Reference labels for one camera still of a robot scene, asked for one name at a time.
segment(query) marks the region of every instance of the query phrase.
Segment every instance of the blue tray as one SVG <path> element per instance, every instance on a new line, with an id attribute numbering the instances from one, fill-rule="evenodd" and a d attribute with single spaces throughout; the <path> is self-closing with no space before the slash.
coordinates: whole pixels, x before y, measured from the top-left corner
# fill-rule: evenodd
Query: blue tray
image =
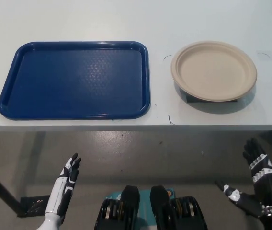
<path id="1" fill-rule="evenodd" d="M 138 42 L 32 42 L 0 96 L 10 119 L 130 119 L 150 105 L 148 51 Z"/>

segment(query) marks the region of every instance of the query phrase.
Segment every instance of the tray rim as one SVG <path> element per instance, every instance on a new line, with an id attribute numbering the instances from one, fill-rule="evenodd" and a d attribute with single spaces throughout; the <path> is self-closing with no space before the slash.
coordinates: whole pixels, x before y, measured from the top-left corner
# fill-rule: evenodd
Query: tray rim
<path id="1" fill-rule="evenodd" d="M 142 52 L 144 52 L 144 54 L 141 54 L 142 59 L 144 58 L 144 64 L 145 64 L 145 69 L 144 69 L 144 73 L 142 73 L 142 79 L 145 78 L 145 80 L 142 80 L 144 82 L 145 85 L 145 91 L 143 91 L 142 95 L 146 95 L 146 98 L 144 101 L 144 104 L 142 106 L 142 108 L 140 110 L 138 110 L 135 113 L 132 114 L 95 114 L 95 115 L 84 115 L 84 116 L 75 116 L 75 117 L 67 117 L 67 118 L 62 118 L 62 117 L 39 117 L 39 118 L 33 118 L 31 116 L 15 116 L 13 114 L 11 114 L 8 109 L 7 109 L 7 104 L 9 101 L 9 97 L 10 94 L 12 92 L 12 88 L 13 88 L 13 84 L 11 82 L 15 82 L 15 80 L 12 81 L 12 78 L 14 77 L 14 71 L 16 71 L 16 67 L 18 67 L 18 61 L 22 60 L 22 57 L 24 56 L 24 54 L 22 54 L 22 52 L 24 52 L 25 49 L 29 49 L 29 50 L 33 50 L 34 49 L 34 45 L 36 44 L 48 44 L 48 45 L 70 45 L 70 44 L 75 44 L 75 45 L 84 45 L 84 44 L 88 44 L 88 45 L 105 45 L 105 46 L 111 46 L 111 45 L 117 45 L 114 48 L 90 48 L 90 49 L 84 49 L 84 50 L 98 50 L 98 49 L 118 49 L 118 46 L 122 46 L 122 45 L 136 45 L 139 48 L 142 49 Z M 11 120 L 86 120 L 86 119 L 93 119 L 93 120 L 98 120 L 98 119 L 135 119 L 138 117 L 141 117 L 142 115 L 144 115 L 151 104 L 151 95 L 150 95 L 150 71 L 149 71 L 149 55 L 148 55 L 148 49 L 146 48 L 145 45 L 143 45 L 140 42 L 136 42 L 136 41 L 47 41 L 47 42 L 43 42 L 43 41 L 36 41 L 36 42 L 29 42 L 26 43 L 24 45 L 22 45 L 21 47 L 19 47 L 17 49 L 17 51 L 15 52 L 10 70 L 8 72 L 7 78 L 5 80 L 3 89 L 1 91 L 0 94 L 0 113 Z"/>

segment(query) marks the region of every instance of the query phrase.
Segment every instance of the robotic hand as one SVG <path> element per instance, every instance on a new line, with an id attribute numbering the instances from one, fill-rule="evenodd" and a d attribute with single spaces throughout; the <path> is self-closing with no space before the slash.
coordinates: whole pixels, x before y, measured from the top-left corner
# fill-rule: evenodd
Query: robotic hand
<path id="1" fill-rule="evenodd" d="M 255 139 L 248 140 L 244 149 L 243 157 L 251 169 L 255 194 L 248 195 L 220 181 L 216 184 L 234 205 L 258 218 L 265 230 L 272 230 L 272 164 Z"/>
<path id="2" fill-rule="evenodd" d="M 64 222 L 75 182 L 79 174 L 81 158 L 74 154 L 66 163 L 53 186 L 46 210 L 45 220 L 37 230 L 58 230 Z"/>

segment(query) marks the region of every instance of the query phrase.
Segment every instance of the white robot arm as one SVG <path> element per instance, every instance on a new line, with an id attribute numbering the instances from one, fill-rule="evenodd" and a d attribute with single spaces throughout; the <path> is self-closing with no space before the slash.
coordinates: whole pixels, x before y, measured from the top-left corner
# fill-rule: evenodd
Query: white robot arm
<path id="1" fill-rule="evenodd" d="M 65 219 L 74 185 L 79 174 L 81 158 L 74 154 L 66 163 L 53 186 L 46 210 L 45 220 L 37 230 L 59 230 Z"/>

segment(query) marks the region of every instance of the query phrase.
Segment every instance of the plate rim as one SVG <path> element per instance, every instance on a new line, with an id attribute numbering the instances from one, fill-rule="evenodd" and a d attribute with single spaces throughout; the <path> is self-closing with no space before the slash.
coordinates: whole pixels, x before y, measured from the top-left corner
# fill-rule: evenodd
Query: plate rim
<path id="1" fill-rule="evenodd" d="M 203 97 L 203 96 L 199 96 L 196 95 L 192 92 L 190 92 L 188 89 L 184 88 L 184 83 L 181 80 L 180 75 L 178 74 L 177 71 L 177 63 L 179 61 L 179 58 L 181 57 L 181 54 L 183 52 L 185 52 L 186 50 L 198 46 L 198 45 L 209 45 L 209 44 L 214 44 L 214 45 L 220 45 L 220 46 L 225 46 L 226 48 L 231 49 L 232 51 L 240 54 L 244 60 L 247 62 L 248 66 L 250 67 L 251 73 L 253 73 L 253 83 L 250 85 L 250 87 L 248 87 L 245 91 L 243 91 L 241 94 L 238 94 L 236 96 L 230 97 L 230 98 L 226 98 L 226 99 L 211 99 L 211 98 L 207 98 L 207 97 Z M 200 42 L 195 42 L 195 43 L 191 43 L 187 46 L 184 46 L 183 48 L 181 48 L 173 57 L 172 61 L 171 61 L 171 75 L 172 78 L 174 79 L 175 83 L 187 94 L 194 96 L 196 98 L 205 100 L 205 101 L 211 101 L 211 102 L 227 102 L 227 101 L 232 101 L 238 98 L 243 97 L 245 94 L 247 94 L 255 85 L 256 81 L 257 81 L 257 69 L 256 66 L 254 64 L 254 62 L 252 61 L 252 59 L 241 49 L 237 48 L 236 46 L 233 46 L 231 44 L 225 43 L 225 42 L 220 42 L 220 41 L 200 41 Z"/>

